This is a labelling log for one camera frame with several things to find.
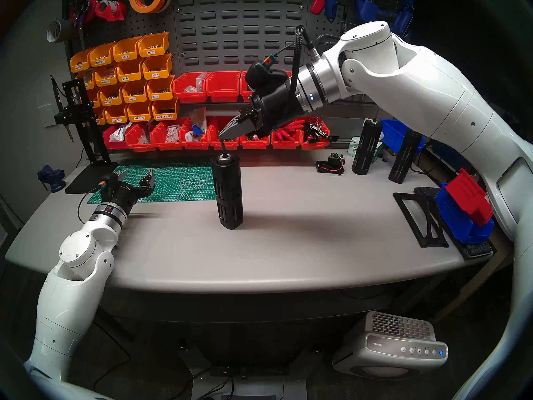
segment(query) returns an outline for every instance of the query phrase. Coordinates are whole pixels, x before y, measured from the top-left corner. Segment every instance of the control panel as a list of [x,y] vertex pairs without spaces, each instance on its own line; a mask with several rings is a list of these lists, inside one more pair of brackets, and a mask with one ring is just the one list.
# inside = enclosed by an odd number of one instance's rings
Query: control panel
[[397,357],[433,359],[447,358],[448,347],[439,341],[413,340],[369,334],[366,338],[367,350]]

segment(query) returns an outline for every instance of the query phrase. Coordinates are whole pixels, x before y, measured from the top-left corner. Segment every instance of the black cylinder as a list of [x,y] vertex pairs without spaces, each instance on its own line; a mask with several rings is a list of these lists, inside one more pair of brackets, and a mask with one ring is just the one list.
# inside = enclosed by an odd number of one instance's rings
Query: black cylinder
[[422,135],[414,130],[407,129],[403,142],[400,147],[400,151],[396,156],[396,160],[392,166],[392,170],[389,174],[389,180],[401,184],[405,179],[405,175],[411,167],[412,160],[415,158],[416,149],[422,140]]
[[377,143],[380,140],[383,125],[380,120],[365,120],[361,138],[357,145],[356,157],[353,159],[352,172],[357,175],[366,175],[372,158],[376,152]]
[[243,193],[237,156],[222,153],[211,159],[220,223],[235,229],[243,223]]

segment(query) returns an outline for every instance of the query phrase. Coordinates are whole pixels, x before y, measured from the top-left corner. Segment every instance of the green cutting mat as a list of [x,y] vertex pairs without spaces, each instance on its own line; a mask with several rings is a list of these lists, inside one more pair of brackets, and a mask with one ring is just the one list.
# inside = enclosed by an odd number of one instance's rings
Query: green cutting mat
[[[211,164],[206,159],[126,159],[115,173],[127,170],[124,182],[139,186],[139,181],[153,169],[156,188],[139,202],[212,201],[215,199]],[[100,203],[96,192],[87,203]]]

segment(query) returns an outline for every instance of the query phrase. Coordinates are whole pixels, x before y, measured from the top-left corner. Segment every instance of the light switch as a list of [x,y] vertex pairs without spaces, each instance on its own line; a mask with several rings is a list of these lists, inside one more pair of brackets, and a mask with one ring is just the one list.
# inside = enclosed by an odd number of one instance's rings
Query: light switch
[[41,118],[41,123],[43,124],[44,128],[55,126],[55,112],[51,104],[40,106],[37,108],[37,110],[39,111],[39,117]]

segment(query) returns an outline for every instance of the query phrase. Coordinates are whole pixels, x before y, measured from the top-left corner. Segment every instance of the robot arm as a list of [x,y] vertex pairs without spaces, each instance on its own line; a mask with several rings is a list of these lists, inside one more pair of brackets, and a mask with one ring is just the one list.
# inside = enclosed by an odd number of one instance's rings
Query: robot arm
[[59,262],[48,273],[37,303],[37,328],[28,372],[37,370],[65,380],[79,341],[90,327],[113,270],[111,250],[132,206],[150,196],[153,172],[134,187],[122,181],[125,172],[105,175],[99,184],[103,202],[83,227],[59,248]]
[[[346,60],[340,67],[343,52]],[[288,83],[294,79],[296,91],[290,94]],[[533,148],[468,79],[433,51],[390,33],[385,22],[370,22],[343,34],[322,56],[314,52],[312,63],[274,91],[257,89],[250,106],[219,137],[268,134],[293,117],[358,93],[369,95],[411,129],[462,153],[482,176],[496,219],[514,241],[507,328],[494,352],[456,395],[473,398],[505,361],[533,311]]]

